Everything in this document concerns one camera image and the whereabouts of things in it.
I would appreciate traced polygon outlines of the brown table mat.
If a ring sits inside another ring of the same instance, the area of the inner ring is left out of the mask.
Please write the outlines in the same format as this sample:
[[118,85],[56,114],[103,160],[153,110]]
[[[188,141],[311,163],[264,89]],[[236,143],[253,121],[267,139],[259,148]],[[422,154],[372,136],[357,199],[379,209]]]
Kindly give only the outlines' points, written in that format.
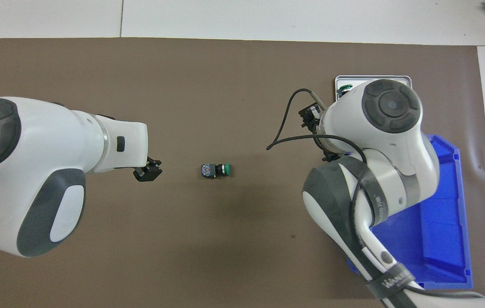
[[[35,258],[0,252],[0,308],[375,307],[303,205],[311,140],[270,151],[291,94],[338,75],[407,75],[423,131],[460,148],[475,291],[485,295],[485,116],[477,48],[155,38],[0,39],[0,96],[150,131],[163,173],[92,174],[82,220]],[[229,163],[204,178],[203,164]]]

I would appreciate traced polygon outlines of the blue plastic storage bin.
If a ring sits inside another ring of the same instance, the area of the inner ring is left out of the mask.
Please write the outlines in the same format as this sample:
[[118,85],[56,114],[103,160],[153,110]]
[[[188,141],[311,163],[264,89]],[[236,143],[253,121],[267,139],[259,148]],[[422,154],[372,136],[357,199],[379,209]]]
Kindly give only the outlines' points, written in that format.
[[472,289],[460,151],[440,135],[428,139],[440,164],[436,192],[371,231],[424,289]]

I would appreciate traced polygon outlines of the grey metal tray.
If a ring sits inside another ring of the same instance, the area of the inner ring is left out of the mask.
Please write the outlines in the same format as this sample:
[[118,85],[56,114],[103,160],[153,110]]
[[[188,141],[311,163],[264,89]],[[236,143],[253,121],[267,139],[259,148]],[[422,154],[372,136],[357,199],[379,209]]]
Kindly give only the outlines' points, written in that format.
[[351,85],[351,88],[354,88],[365,82],[379,79],[395,80],[413,89],[412,79],[405,75],[340,75],[336,76],[333,82],[334,101],[343,96],[341,88],[346,85]]

